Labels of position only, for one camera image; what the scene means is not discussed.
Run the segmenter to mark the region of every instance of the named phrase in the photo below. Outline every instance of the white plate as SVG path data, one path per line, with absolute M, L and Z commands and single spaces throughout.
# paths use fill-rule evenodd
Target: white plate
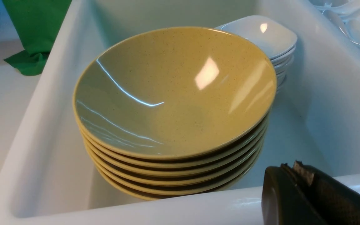
M 249 16 L 224 24 L 216 29 L 232 32 L 256 44 L 269 59 L 289 51 L 297 35 L 283 25 L 263 16 Z
M 295 51 L 295 46 L 291 50 L 286 52 L 285 54 L 283 54 L 275 59 L 272 59 L 270 61 L 272 62 L 273 65 L 276 65 L 277 63 L 286 60 L 288 57 L 291 57 L 291 55 L 294 53 L 294 51 Z
M 277 75 L 277 90 L 279 90 L 280 86 L 283 85 L 283 81 L 286 78 L 286 72 L 283 71 Z
M 276 71 L 281 70 L 282 68 L 289 66 L 290 62 L 292 63 L 293 61 L 294 61 L 294 55 L 290 55 L 290 57 L 288 57 L 286 60 L 275 65 L 274 70 Z
M 285 74 L 283 79 L 281 80 L 280 85 L 277 86 L 277 91 L 276 94 L 278 94 L 280 92 L 280 90 L 284 87 L 284 84 L 287 82 L 287 75 Z
M 285 71 L 288 67 L 290 67 L 294 62 L 294 56 L 292 56 L 288 61 L 286 61 L 284 64 L 281 64 L 280 67 L 274 67 L 274 70 L 276 70 L 276 74 L 279 74 L 283 71 Z

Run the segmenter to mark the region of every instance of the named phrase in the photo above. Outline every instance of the sink basin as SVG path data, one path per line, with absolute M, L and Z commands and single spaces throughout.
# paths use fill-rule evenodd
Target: sink basin
M 251 171 L 231 190 L 153 202 L 107 184 L 71 104 L 88 63 L 145 31 L 217 27 L 253 14 L 288 27 L 298 42 Z M 0 225 L 262 224 L 265 168 L 296 159 L 346 175 L 338 179 L 360 191 L 360 51 L 339 37 L 308 0 L 73 0 L 0 173 Z

